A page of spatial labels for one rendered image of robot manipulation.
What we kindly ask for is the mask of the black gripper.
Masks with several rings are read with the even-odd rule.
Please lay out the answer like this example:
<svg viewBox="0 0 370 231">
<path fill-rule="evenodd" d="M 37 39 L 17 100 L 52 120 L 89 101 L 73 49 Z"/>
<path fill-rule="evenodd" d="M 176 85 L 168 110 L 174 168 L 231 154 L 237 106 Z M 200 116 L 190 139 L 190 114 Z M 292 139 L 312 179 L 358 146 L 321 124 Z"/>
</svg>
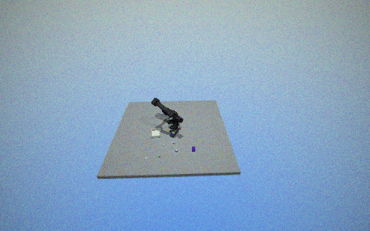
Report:
<svg viewBox="0 0 370 231">
<path fill-rule="evenodd" d="M 177 120 L 173 120 L 173 119 L 172 119 L 172 121 L 173 121 L 173 125 L 171 125 L 171 126 L 170 126 L 170 129 L 172 129 L 172 130 L 176 130 L 176 129 L 177 129 L 177 127 L 178 127 L 178 125 L 179 125 L 179 123 L 178 123 L 178 121 L 177 121 Z"/>
</svg>

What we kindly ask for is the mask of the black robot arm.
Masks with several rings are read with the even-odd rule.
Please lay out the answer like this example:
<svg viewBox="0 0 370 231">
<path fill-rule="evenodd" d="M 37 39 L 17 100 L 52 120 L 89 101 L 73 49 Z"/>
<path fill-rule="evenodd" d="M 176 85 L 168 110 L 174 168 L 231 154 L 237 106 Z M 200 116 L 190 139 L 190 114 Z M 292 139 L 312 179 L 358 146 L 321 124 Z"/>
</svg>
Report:
<svg viewBox="0 0 370 231">
<path fill-rule="evenodd" d="M 164 106 L 163 104 L 161 104 L 160 100 L 157 99 L 157 98 L 154 98 L 153 101 L 151 102 L 151 104 L 153 104 L 154 106 L 158 106 L 159 108 L 162 109 L 162 112 L 164 115 L 166 116 L 169 116 L 170 118 L 172 118 L 173 120 L 177 120 L 179 123 L 181 123 L 183 121 L 183 119 L 181 117 L 179 117 L 177 114 L 176 111 L 174 110 L 171 110 L 169 108 L 167 108 L 166 106 Z M 173 121 L 172 119 L 169 119 L 167 124 L 173 124 Z"/>
</svg>

